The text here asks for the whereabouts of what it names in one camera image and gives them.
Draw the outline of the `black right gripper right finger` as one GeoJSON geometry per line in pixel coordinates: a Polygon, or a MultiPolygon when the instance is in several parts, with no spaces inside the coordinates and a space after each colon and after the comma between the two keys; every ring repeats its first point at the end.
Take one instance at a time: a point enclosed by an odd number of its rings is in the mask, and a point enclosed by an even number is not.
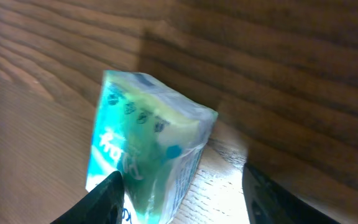
{"type": "Polygon", "coordinates": [[[250,163],[244,164],[242,189],[250,224],[339,224],[250,163]]]}

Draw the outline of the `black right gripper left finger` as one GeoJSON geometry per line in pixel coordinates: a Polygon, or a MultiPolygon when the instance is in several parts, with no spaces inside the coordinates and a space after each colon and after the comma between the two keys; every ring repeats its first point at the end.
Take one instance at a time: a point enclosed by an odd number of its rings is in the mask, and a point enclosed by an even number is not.
{"type": "Polygon", "coordinates": [[[114,171],[51,224],[121,224],[123,207],[124,183],[114,171]]]}

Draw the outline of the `white teal tissue pack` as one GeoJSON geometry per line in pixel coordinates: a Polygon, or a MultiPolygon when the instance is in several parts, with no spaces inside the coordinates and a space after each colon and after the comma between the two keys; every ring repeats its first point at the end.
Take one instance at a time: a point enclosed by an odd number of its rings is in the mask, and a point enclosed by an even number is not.
{"type": "Polygon", "coordinates": [[[86,190],[119,171],[124,223],[170,223],[218,114],[146,73],[106,70],[96,108],[86,190]]]}

